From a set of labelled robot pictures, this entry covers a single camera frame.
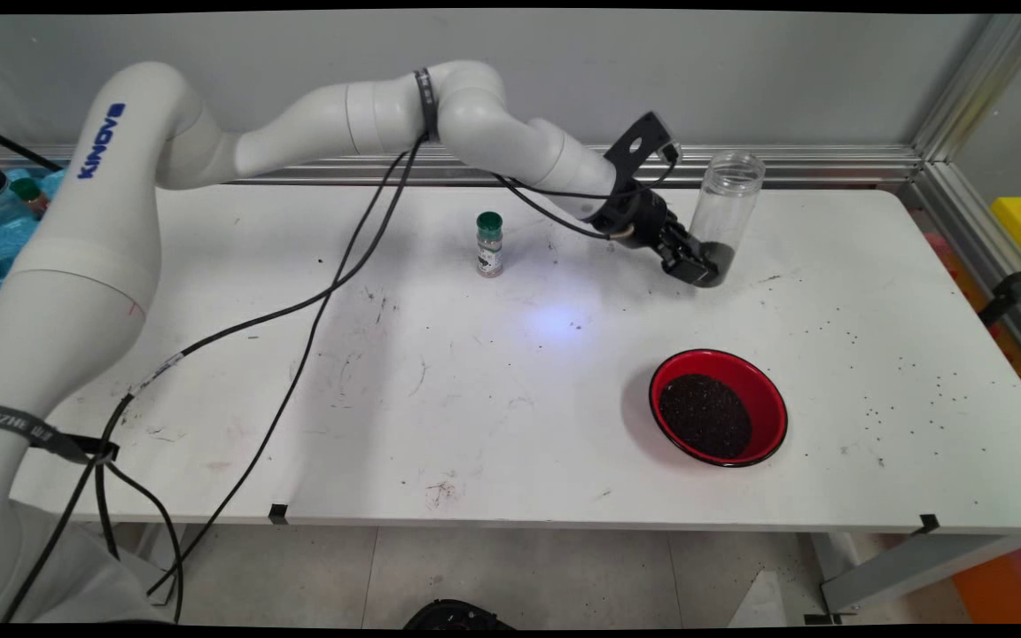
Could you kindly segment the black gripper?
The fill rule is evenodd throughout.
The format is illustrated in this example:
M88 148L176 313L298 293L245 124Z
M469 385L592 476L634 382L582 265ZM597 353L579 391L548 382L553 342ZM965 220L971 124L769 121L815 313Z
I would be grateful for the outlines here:
M685 284L712 287L720 278L720 267L704 254L704 244L657 192L607 199L604 235L628 249L655 250L665 274Z

